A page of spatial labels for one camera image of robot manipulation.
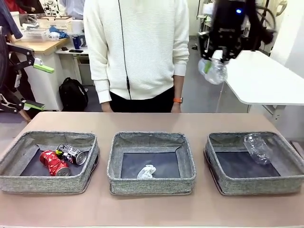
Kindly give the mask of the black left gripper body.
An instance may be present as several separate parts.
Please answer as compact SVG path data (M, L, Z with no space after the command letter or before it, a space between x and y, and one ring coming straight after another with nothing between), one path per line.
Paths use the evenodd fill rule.
M7 47L2 48L0 54L0 91L4 87L4 81L8 73L8 68L10 65L9 49Z

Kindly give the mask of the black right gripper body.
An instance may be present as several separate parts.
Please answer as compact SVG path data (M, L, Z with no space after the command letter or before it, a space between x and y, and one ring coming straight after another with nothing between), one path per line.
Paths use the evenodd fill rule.
M240 31L246 16L245 6L245 0L216 0L212 13L212 31Z

